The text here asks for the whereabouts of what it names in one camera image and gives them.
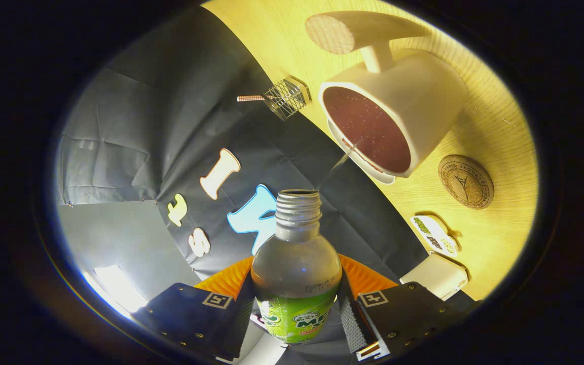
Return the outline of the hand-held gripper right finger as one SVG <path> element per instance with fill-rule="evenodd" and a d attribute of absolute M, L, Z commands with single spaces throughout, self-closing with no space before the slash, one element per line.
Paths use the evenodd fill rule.
<path fill-rule="evenodd" d="M 463 288 L 467 270 L 429 254 L 397 280 L 340 257 L 338 303 L 348 349 L 357 362 L 382 362 L 421 347 L 466 319 L 478 303 Z"/>

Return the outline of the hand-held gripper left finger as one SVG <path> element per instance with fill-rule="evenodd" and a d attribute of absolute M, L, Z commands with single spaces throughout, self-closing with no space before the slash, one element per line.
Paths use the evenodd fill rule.
<path fill-rule="evenodd" d="M 132 316 L 185 351 L 209 360 L 234 360 L 255 299 L 252 264 L 248 257 L 193 286 L 172 284 Z"/>

